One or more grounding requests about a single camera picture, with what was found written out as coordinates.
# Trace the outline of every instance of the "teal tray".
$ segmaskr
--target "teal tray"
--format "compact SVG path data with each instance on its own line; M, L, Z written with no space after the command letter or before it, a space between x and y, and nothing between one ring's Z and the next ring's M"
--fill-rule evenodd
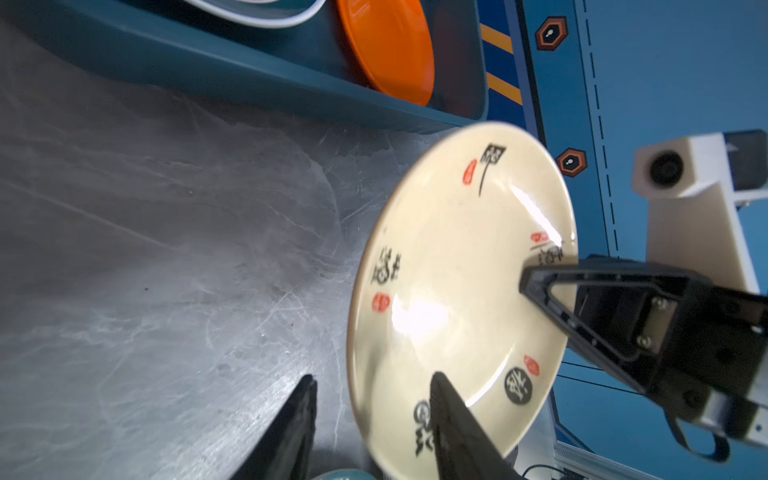
M335 0L283 30L236 25L181 0L0 0L0 15L65 60L122 81L419 133L484 120L488 87L475 0L422 6L435 52L426 107L368 86Z

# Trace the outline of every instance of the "orange hexagon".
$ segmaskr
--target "orange hexagon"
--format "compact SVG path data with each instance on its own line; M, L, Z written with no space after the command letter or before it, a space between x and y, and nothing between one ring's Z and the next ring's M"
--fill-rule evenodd
M558 155L558 166L566 177L575 177L587 168L587 152L568 148Z
M565 17L548 17L536 31L536 48L553 51L568 36L568 23Z

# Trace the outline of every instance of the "cream ceramic plate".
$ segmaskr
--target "cream ceramic plate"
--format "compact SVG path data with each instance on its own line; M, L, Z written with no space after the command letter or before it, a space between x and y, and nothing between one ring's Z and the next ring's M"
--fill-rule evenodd
M520 274L577 258L562 175L520 128L463 128L411 168L363 254L347 334L355 418L386 472L437 478L428 404L435 371L501 454L517 445L566 342L518 292Z

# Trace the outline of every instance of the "dark blue stripe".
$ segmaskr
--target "dark blue stripe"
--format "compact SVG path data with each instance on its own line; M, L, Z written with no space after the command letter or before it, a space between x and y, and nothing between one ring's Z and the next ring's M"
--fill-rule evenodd
M488 119L505 121L525 128L523 106L491 89L488 89Z
M520 87L518 71L515 67L515 56L495 47L488 42L483 43L483 55L485 56L485 71L493 74L508 84Z
M507 11L503 0L478 0L480 23L509 35Z

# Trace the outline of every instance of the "marble tabletop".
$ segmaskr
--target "marble tabletop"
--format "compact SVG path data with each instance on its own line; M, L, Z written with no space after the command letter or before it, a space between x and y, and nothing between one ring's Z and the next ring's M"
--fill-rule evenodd
M440 134L124 84L0 22L0 477L226 479L304 373L349 406L359 258Z

